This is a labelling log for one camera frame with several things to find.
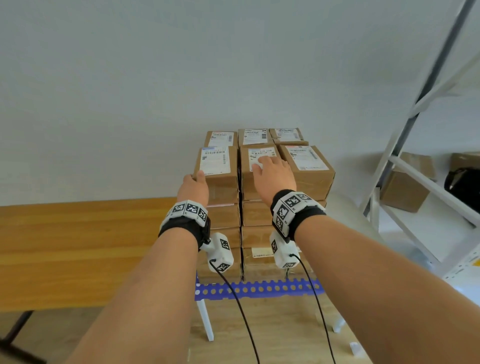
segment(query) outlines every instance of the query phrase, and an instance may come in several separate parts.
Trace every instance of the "blue perforated metal bar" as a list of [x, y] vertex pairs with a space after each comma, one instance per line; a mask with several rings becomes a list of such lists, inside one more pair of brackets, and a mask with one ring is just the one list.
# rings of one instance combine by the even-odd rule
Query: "blue perforated metal bar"
[[[317, 279], [312, 279], [317, 294], [324, 293], [324, 289]], [[293, 279], [293, 280], [271, 280], [262, 282], [241, 282], [231, 283], [238, 298], [268, 298], [280, 296], [304, 296], [306, 294], [313, 294], [312, 286], [308, 280]], [[230, 291], [230, 288], [223, 284], [200, 284], [197, 283], [195, 287], [195, 300], [233, 300], [235, 297]]]

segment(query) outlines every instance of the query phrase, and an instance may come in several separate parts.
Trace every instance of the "black table leg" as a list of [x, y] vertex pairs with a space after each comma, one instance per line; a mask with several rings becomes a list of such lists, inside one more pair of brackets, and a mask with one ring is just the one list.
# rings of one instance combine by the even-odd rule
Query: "black table leg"
[[23, 312], [18, 318], [17, 322], [15, 322], [15, 325], [13, 325], [7, 336], [5, 336], [3, 339], [0, 339], [0, 352], [22, 363], [47, 364], [46, 360], [30, 354], [29, 352], [26, 352], [25, 350], [22, 350], [12, 344], [13, 340], [15, 340], [20, 330], [27, 323], [32, 313], [33, 311]]

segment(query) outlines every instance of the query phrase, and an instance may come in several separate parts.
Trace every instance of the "black wrist strap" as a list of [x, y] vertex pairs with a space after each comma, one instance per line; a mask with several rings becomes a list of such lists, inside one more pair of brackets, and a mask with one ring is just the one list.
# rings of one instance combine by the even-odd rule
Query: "black wrist strap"
[[[208, 225], [208, 234], [206, 235], [207, 237], [210, 237], [210, 219], [208, 219], [208, 224], [205, 225], [205, 228], [207, 228]], [[204, 243], [203, 237], [204, 234], [202, 232], [203, 229], [200, 225], [197, 224], [195, 220], [192, 220], [191, 218], [186, 218], [186, 217], [179, 217], [179, 218], [173, 218], [170, 219], [165, 223], [165, 225], [162, 227], [162, 230], [160, 230], [160, 233], [158, 233], [158, 236], [162, 235], [164, 232], [166, 232], [168, 229], [172, 228], [182, 228], [185, 230], [188, 230], [189, 232], [192, 233], [192, 235], [195, 237], [198, 243], [198, 250], [200, 250], [200, 247]]]
[[315, 215], [326, 215], [325, 211], [317, 206], [308, 206], [304, 208], [302, 211], [296, 213], [295, 217], [293, 218], [292, 222], [289, 225], [288, 230], [288, 237], [290, 240], [295, 241], [295, 232], [297, 231], [297, 227], [310, 216]]
[[275, 207], [278, 200], [280, 198], [282, 198], [283, 196], [289, 194], [290, 192], [295, 192], [295, 191], [294, 190], [281, 190], [281, 191], [278, 191], [275, 194], [275, 196], [273, 196], [272, 205], [270, 206], [270, 213], [272, 214], [272, 216], [273, 216], [273, 208]]

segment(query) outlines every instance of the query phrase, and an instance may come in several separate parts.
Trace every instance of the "white label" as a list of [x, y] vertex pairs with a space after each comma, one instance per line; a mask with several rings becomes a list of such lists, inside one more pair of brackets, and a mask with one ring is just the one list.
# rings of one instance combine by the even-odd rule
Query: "white label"
[[275, 157], [275, 148], [272, 146], [269, 148], [257, 148], [248, 150], [248, 162], [250, 164], [250, 172], [252, 172], [252, 164], [258, 164], [262, 169], [263, 165], [258, 161], [258, 158], [262, 156]]
[[202, 148], [200, 169], [205, 176], [230, 173], [230, 156], [227, 146], [208, 146]]
[[272, 247], [269, 247], [269, 248], [252, 248], [252, 256], [254, 258], [263, 258], [265, 256], [273, 256]]
[[297, 129], [275, 129], [275, 133], [281, 142], [301, 140]]
[[328, 170], [311, 146], [286, 146], [299, 170]]
[[212, 132], [208, 146], [233, 146], [233, 132]]
[[266, 129], [245, 129], [243, 134], [243, 145], [268, 143]]

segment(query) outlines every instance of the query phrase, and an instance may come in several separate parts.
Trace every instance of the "wooden tabletop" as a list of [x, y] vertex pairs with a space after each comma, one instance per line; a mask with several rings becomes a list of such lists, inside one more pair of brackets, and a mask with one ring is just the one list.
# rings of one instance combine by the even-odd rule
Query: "wooden tabletop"
[[0, 311], [105, 305], [175, 198], [0, 207]]

